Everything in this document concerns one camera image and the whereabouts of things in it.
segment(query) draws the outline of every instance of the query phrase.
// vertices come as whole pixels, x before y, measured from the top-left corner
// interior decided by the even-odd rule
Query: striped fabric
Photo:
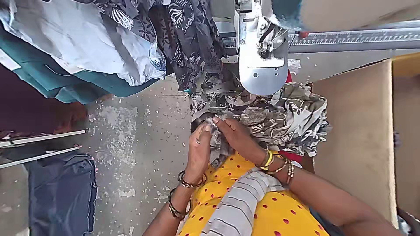
[[[200,235],[251,236],[257,203],[267,192],[281,190],[285,188],[276,178],[257,167],[249,170],[225,194]]]

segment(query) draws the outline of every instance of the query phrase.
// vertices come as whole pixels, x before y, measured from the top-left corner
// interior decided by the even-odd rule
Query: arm
[[[261,164],[266,150],[252,140],[244,126],[232,119],[222,121],[219,118],[213,118],[213,121],[223,132],[229,144],[244,158],[254,164]],[[283,164],[283,160],[276,158],[269,170],[273,171]],[[287,168],[276,173],[274,177],[286,183]],[[348,236],[400,235],[399,231],[374,209],[323,178],[303,169],[295,168],[289,187],[300,200],[313,207],[333,224],[340,226]]]
[[[201,124],[189,137],[188,163],[185,169],[184,181],[198,184],[208,167],[210,159],[211,127],[208,123]],[[172,195],[172,204],[180,212],[185,212],[194,188],[178,185]],[[175,236],[181,219],[173,217],[166,203],[154,218],[143,236]]]

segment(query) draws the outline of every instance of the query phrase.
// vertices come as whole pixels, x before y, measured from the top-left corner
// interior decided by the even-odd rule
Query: fingernail
[[[219,122],[220,118],[219,117],[215,117],[213,116],[213,122],[217,124],[217,122]]]

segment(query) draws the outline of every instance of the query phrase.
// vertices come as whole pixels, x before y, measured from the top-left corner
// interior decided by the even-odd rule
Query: bangle
[[[278,156],[280,156],[279,157],[280,159],[284,160],[284,164],[280,168],[276,169],[275,171],[266,172],[266,174],[272,175],[272,174],[278,173],[279,171],[283,170],[288,164],[291,164],[288,158],[282,157],[281,155],[278,155]]]
[[[292,180],[294,175],[294,167],[292,165],[292,163],[289,164],[289,170],[287,171],[287,182],[286,184],[289,185],[290,181]]]
[[[201,178],[201,181],[197,184],[191,184],[188,182],[184,181],[184,176],[185,176],[185,170],[179,172],[178,174],[178,181],[181,183],[182,186],[186,187],[186,188],[195,188],[195,187],[201,187],[205,184],[206,180],[207,180],[207,175],[203,174],[203,177]]]
[[[182,220],[191,210],[192,202],[191,202],[191,199],[190,199],[189,200],[189,210],[185,211],[185,213],[181,213],[177,209],[175,209],[175,207],[172,204],[172,194],[175,192],[175,189],[176,188],[172,189],[171,192],[169,193],[169,198],[168,198],[169,211],[171,212],[171,214],[174,218],[178,218],[178,219]]]
[[[259,167],[263,171],[268,171],[268,167],[274,162],[273,152],[267,150],[267,155],[265,156],[264,160],[262,161],[261,165],[255,165]]]

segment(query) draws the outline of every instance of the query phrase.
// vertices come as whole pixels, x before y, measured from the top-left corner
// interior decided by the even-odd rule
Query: concrete floor
[[[294,81],[312,82],[393,55],[418,50],[291,54],[301,60]],[[126,98],[87,105],[89,133],[66,141],[95,158],[99,187],[94,234],[140,236],[177,185],[187,161],[189,101],[173,77]],[[27,173],[0,170],[2,236],[28,235]]]

